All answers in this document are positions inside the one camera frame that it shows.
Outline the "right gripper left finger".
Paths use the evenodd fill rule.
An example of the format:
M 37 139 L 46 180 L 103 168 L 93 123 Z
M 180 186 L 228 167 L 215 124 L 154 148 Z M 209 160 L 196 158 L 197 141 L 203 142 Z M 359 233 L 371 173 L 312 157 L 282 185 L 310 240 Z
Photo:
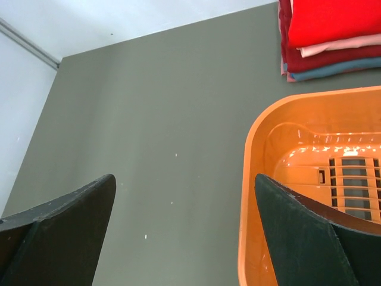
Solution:
M 1 218 L 1 285 L 92 285 L 115 194 L 107 174 Z

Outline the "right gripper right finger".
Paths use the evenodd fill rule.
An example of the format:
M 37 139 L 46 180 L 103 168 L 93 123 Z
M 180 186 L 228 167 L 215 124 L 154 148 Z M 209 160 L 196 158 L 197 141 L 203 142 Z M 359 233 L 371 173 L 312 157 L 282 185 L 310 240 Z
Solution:
M 380 285 L 380 225 L 255 177 L 255 197 L 279 285 Z

